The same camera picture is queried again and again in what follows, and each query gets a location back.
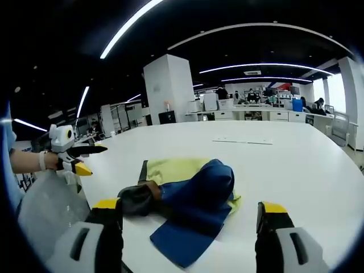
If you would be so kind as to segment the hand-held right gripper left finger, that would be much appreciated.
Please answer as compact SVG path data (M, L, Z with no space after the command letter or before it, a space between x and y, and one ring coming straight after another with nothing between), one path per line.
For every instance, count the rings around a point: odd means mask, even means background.
M124 272L122 224L118 198L98 202L57 240L52 271Z

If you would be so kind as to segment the person's left hand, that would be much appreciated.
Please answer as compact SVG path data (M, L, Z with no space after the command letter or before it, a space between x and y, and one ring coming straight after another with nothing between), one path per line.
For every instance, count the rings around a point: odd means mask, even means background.
M46 169L59 170L59 156L53 152L44 154L44 165Z

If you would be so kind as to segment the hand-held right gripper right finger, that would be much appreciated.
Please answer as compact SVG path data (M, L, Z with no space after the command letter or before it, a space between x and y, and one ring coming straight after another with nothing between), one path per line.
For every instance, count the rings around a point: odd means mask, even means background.
M256 272L329 272L323 249L302 227L295 227L286 209L258 203Z

